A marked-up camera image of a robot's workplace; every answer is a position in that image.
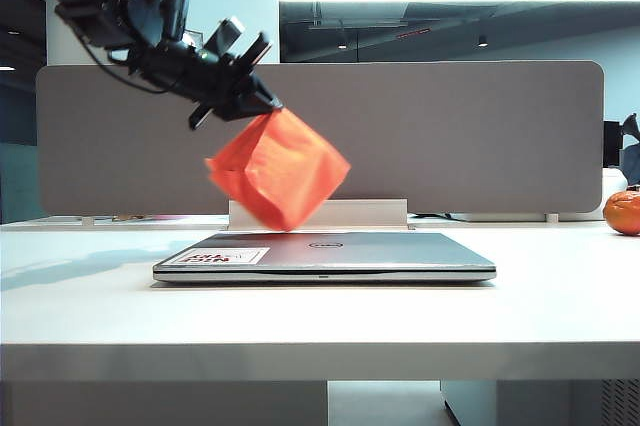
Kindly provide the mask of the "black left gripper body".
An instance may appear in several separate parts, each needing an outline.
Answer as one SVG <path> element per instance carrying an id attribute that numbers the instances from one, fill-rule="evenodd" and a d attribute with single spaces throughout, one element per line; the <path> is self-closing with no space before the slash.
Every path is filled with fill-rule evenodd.
<path id="1" fill-rule="evenodd" d="M 256 75 L 255 66 L 269 48 L 264 33 L 240 56 L 163 41 L 155 47 L 131 49 L 127 62 L 131 70 L 160 90 L 196 103 L 188 119 L 189 127 L 195 130 L 208 116 L 219 118 L 219 107 L 225 102 L 244 96 L 247 77 Z"/>

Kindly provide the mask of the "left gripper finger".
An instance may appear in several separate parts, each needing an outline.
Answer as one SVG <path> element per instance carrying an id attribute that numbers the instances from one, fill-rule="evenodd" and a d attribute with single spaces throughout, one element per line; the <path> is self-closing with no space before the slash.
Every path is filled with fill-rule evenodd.
<path id="1" fill-rule="evenodd" d="M 284 107 L 282 101 L 254 73 L 247 77 L 244 102 L 252 111 L 274 111 Z"/>
<path id="2" fill-rule="evenodd" d="M 229 122 L 269 114 L 275 108 L 276 104 L 261 94 L 235 96 L 219 107 L 219 118 Z"/>

